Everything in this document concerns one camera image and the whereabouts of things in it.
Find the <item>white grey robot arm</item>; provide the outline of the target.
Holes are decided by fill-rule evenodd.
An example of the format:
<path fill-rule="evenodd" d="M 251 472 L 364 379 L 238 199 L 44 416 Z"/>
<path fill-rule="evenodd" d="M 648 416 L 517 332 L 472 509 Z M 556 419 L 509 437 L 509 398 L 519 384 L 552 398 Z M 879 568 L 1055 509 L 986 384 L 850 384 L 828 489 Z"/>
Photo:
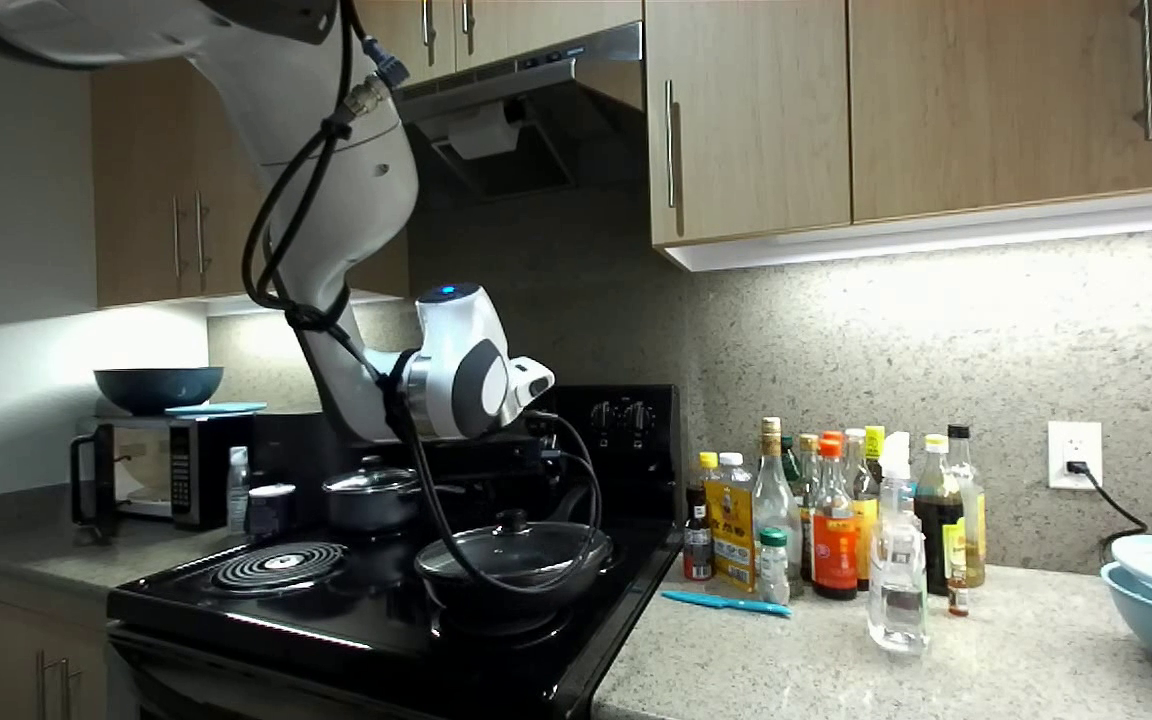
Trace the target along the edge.
<path fill-rule="evenodd" d="M 0 0 L 0 45 L 54 67 L 186 60 L 215 88 L 265 180 L 243 291 L 289 319 L 349 437 L 477 441 L 552 387 L 477 285 L 419 295 L 411 347 L 364 343 L 349 274 L 402 237 L 419 178 L 392 99 L 402 64 L 354 0 Z"/>

